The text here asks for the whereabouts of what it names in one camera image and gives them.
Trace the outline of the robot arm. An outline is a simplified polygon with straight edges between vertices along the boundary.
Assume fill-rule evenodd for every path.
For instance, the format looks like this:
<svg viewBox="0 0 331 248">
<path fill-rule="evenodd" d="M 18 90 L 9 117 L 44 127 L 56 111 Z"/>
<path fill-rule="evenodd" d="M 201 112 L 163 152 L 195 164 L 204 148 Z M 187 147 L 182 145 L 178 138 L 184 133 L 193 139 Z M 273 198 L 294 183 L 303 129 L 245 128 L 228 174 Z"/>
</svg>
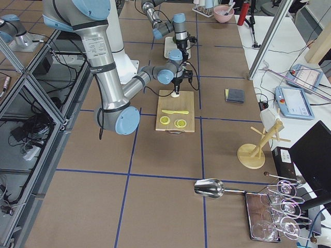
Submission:
<svg viewBox="0 0 331 248">
<path fill-rule="evenodd" d="M 159 18 L 158 10 L 156 7 L 165 1 L 144 0 L 141 1 L 141 9 L 144 15 L 146 15 L 152 25 L 153 35 L 155 39 L 161 39 L 165 35 L 174 32 L 174 39 L 176 47 L 181 51 L 183 55 L 183 61 L 187 61 L 189 58 L 188 41 L 191 44 L 197 42 L 197 38 L 191 36 L 186 28 L 186 16 L 184 13 L 177 13 L 171 20 L 162 21 Z"/>
<path fill-rule="evenodd" d="M 44 1 L 45 25 L 73 32 L 80 36 L 87 62 L 95 77 L 101 105 L 95 110 L 96 123 L 101 130 L 111 130 L 121 135 L 131 134 L 140 122 L 139 111 L 131 99 L 152 80 L 174 85 L 179 92 L 183 79 L 190 79 L 192 72 L 185 69 L 187 47 L 193 37 L 186 29 L 186 17 L 177 13 L 171 20 L 158 18 L 160 1 L 142 1 L 141 9 L 153 27 L 153 35 L 160 39 L 169 33 L 175 35 L 176 48 L 170 51 L 168 61 L 161 66 L 145 66 L 122 84 L 118 75 L 119 60 L 116 52 L 123 51 L 123 40 L 114 1 Z"/>
</svg>

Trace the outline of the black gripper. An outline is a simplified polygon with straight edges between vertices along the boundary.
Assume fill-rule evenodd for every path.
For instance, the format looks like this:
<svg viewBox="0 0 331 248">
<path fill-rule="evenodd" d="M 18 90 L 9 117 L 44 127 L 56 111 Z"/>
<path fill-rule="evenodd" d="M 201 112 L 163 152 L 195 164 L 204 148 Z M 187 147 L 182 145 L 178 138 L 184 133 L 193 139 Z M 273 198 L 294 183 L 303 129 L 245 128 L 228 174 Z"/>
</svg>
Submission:
<svg viewBox="0 0 331 248">
<path fill-rule="evenodd" d="M 189 36 L 184 38 L 183 40 L 175 40 L 176 46 L 180 51 L 183 51 L 183 61 L 187 61 L 189 59 L 189 52 L 191 46 L 197 42 L 197 38 L 195 36 Z"/>
<path fill-rule="evenodd" d="M 174 93 L 179 93 L 180 84 L 184 79 L 187 79 L 191 84 L 193 80 L 193 72 L 192 70 L 183 69 L 180 73 L 176 73 L 174 75 L 173 80 L 171 81 L 174 84 Z"/>
</svg>

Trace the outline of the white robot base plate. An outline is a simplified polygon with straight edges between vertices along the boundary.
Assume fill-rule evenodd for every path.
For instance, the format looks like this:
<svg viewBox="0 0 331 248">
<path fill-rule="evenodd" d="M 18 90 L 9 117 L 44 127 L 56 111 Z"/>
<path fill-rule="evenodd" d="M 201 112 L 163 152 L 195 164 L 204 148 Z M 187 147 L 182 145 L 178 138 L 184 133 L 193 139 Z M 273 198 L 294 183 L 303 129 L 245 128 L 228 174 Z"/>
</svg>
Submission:
<svg viewBox="0 0 331 248">
<path fill-rule="evenodd" d="M 140 62 L 130 59 L 124 50 L 112 55 L 121 84 L 127 84 L 137 74 Z"/>
</svg>

